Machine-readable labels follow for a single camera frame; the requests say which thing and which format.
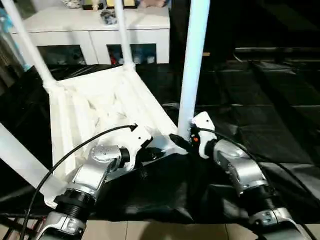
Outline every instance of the small object on shelf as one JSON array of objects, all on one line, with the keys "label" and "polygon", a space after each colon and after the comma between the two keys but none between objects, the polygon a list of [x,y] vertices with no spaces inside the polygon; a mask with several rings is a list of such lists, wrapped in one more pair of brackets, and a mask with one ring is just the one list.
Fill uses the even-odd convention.
[{"label": "small object on shelf", "polygon": [[[106,7],[108,9],[113,9],[115,7],[115,0],[106,0]],[[135,0],[123,0],[123,7],[125,9],[135,9],[137,8]]]},{"label": "small object on shelf", "polygon": [[135,64],[141,64],[142,63],[141,56],[139,56],[139,55],[134,56],[133,57],[133,62]]},{"label": "small object on shelf", "polygon": [[117,64],[117,59],[115,57],[113,57],[113,56],[110,56],[110,61],[111,61],[112,65]]},{"label": "small object on shelf", "polygon": [[81,8],[80,0],[61,0],[63,4],[70,9]]},{"label": "small object on shelf", "polygon": [[104,9],[103,0],[81,0],[83,10],[101,10]]},{"label": "small object on shelf", "polygon": [[117,23],[117,18],[114,9],[103,9],[100,13],[100,16],[107,25]]},{"label": "small object on shelf", "polygon": [[147,64],[154,64],[156,62],[156,58],[154,56],[148,56],[146,58],[146,63]]},{"label": "small object on shelf", "polygon": [[99,8],[99,0],[92,0],[92,10],[98,11]]},{"label": "small object on shelf", "polygon": [[166,3],[166,0],[141,0],[139,7],[159,7],[162,8]]}]

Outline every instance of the figurine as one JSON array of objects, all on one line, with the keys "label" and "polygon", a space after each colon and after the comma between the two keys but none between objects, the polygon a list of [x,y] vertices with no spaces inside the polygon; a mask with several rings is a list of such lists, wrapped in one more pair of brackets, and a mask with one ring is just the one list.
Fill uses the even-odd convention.
[{"label": "figurine", "polygon": [[162,8],[166,3],[166,0],[141,0],[140,2],[140,7],[142,8],[147,8],[150,6],[155,6]]},{"label": "figurine", "polygon": [[103,21],[108,25],[117,23],[117,18],[114,9],[103,9],[100,13],[100,16],[103,19]]},{"label": "figurine", "polygon": [[81,7],[80,0],[61,0],[65,6],[70,9],[78,9]]},{"label": "figurine", "polygon": [[92,10],[98,11],[100,0],[92,0]]}]

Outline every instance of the white cabinet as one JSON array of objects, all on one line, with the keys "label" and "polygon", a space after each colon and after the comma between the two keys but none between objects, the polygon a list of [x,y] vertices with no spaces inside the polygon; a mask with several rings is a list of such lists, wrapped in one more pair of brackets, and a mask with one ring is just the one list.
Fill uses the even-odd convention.
[{"label": "white cabinet", "polygon": [[[133,58],[140,62],[154,59],[169,62],[170,19],[167,7],[148,7],[124,10]],[[74,53],[73,61],[67,57],[59,63],[114,64],[122,57],[118,25],[106,25],[99,11],[50,7],[24,21],[33,43],[39,47],[47,63],[59,54]],[[13,39],[28,65],[31,57],[13,28]]]}]

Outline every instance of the white plastic part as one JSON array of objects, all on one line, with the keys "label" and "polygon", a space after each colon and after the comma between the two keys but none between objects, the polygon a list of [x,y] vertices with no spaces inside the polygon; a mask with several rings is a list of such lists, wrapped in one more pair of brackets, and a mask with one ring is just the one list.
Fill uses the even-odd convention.
[{"label": "white plastic part", "polygon": [[[199,113],[197,116],[195,116],[192,119],[191,122],[195,124],[198,128],[215,130],[215,125],[206,111]],[[199,155],[204,159],[208,159],[210,156],[207,156],[205,154],[206,145],[212,139],[217,139],[217,136],[214,133],[209,131],[200,131],[199,137],[200,137]]]},{"label": "white plastic part", "polygon": [[41,57],[39,50],[35,47],[32,43],[30,36],[28,35],[23,21],[19,15],[19,12],[15,6],[15,3],[12,0],[1,0],[2,4],[10,16],[13,25],[15,26],[16,30],[19,32],[21,38],[23,39],[23,43],[25,47],[28,49],[30,56],[34,61],[34,65],[36,70],[38,71],[40,77],[42,78],[43,86],[46,88],[49,85],[55,83],[55,79],[52,77],[45,61]]},{"label": "white plastic part", "polygon": [[[2,0],[2,2],[6,9],[8,8],[8,13],[14,16],[13,24],[27,45],[43,80],[43,86],[49,94],[53,164],[92,136],[113,127],[129,124],[139,126],[141,130],[139,133],[143,134],[141,140],[153,137],[150,147],[160,148],[165,154],[186,153],[171,142],[168,135],[176,134],[177,127],[135,71],[121,0],[115,2],[115,10],[121,35],[124,66],[61,81],[52,78],[39,51],[32,44],[13,1]],[[88,150],[95,144],[118,145],[136,151],[138,143],[134,141],[136,137],[137,132],[131,132],[128,128],[101,136],[69,156],[56,169],[54,175],[62,181],[67,181],[74,170],[86,160]],[[24,153],[17,155],[16,162],[25,161],[23,156]],[[13,164],[11,167],[16,169],[19,165]],[[116,171],[109,177],[110,179],[119,177],[132,167],[133,164],[130,162],[127,169],[120,173]],[[29,181],[30,174],[35,173],[27,171],[22,176]]]},{"label": "white plastic part", "polygon": [[123,0],[115,0],[114,10],[115,10],[115,16],[117,19],[120,36],[121,36],[121,49],[122,49],[122,55],[124,60],[124,67],[126,69],[127,68],[130,69],[130,68],[134,68],[136,65],[132,60],[131,47],[128,40],[128,33],[127,33],[127,27],[126,27],[125,15],[124,15],[124,6],[122,1]]},{"label": "white plastic part", "polygon": [[142,148],[141,146],[147,141],[151,140],[152,136],[144,127],[138,126],[131,134],[128,134],[126,139],[130,162],[124,165],[124,170],[129,172],[134,169],[136,164],[136,156],[138,151]]},{"label": "white plastic part", "polygon": [[[48,173],[43,166],[1,123],[0,123],[0,158],[20,176],[36,188]],[[55,176],[49,177],[40,192],[49,200],[61,193],[66,183]]]},{"label": "white plastic part", "polygon": [[191,0],[178,119],[178,135],[186,140],[190,139],[190,123],[195,114],[209,8],[210,0]]}]

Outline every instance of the black sheet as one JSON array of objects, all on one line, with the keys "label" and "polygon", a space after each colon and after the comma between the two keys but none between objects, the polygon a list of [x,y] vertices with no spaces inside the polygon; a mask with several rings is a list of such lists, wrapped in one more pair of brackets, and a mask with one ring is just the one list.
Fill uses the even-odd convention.
[{"label": "black sheet", "polygon": [[[108,67],[60,66],[51,72],[61,80]],[[182,71],[167,64],[154,64],[138,65],[137,72],[177,123]],[[242,143],[252,153],[283,163],[320,199],[318,79],[315,64],[260,62],[222,69],[204,65],[196,112],[207,111],[217,131]],[[0,97],[0,109],[5,113],[0,116],[1,122],[49,167],[48,96],[34,69]],[[320,209],[314,199],[279,167],[272,163],[262,165],[292,215],[305,223],[316,223]],[[0,167],[1,172],[10,172],[11,176],[11,186],[4,187],[3,195],[26,185],[3,162]],[[7,175],[0,174],[3,183],[8,181]],[[20,216],[27,204],[17,198],[0,201],[0,214]],[[43,216],[49,210],[39,196],[32,216]],[[247,214],[229,179],[212,161],[175,154],[108,183],[91,217],[110,221],[245,224]]]}]

